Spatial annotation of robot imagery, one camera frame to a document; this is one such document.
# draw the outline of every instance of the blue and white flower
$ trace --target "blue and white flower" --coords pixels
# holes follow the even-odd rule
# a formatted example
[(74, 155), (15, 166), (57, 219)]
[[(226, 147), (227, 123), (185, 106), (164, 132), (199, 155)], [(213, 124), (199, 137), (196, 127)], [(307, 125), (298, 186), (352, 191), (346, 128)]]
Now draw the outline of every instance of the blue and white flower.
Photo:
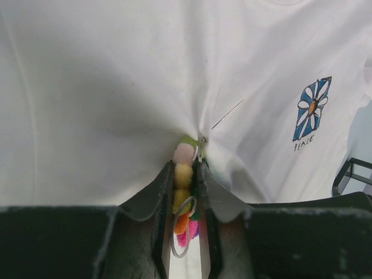
[(293, 141), (298, 141), (319, 128), (321, 113), (328, 102), (332, 77), (322, 78), (307, 86), (297, 104), (298, 116)]

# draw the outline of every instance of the white fabric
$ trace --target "white fabric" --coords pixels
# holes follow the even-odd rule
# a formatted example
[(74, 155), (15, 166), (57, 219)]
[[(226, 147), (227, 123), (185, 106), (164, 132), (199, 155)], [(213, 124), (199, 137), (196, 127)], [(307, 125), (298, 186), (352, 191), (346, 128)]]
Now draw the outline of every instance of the white fabric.
[[(370, 100), (370, 0), (0, 8), (2, 205), (122, 203), (184, 133), (209, 137), (215, 176), (247, 202), (326, 198)], [(318, 129), (293, 142), (301, 93), (327, 77)]]

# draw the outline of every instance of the needle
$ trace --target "needle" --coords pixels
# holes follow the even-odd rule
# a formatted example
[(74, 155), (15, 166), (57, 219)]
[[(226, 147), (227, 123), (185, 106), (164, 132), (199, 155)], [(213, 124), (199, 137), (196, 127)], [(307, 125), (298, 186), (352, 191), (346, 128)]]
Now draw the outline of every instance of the needle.
[(225, 117), (226, 116), (228, 116), (231, 112), (233, 112), (233, 110), (234, 109), (236, 109), (237, 108), (237, 106), (238, 105), (240, 105), (242, 102), (244, 101), (244, 99), (243, 100), (241, 100), (236, 106), (234, 106), (228, 113), (226, 113), (225, 114), (225, 116), (224, 117), (222, 117), (213, 127), (212, 127), (212, 130), (218, 125), (218, 124), (220, 124), (220, 122), (222, 121), (222, 120), (224, 120), (225, 119)]

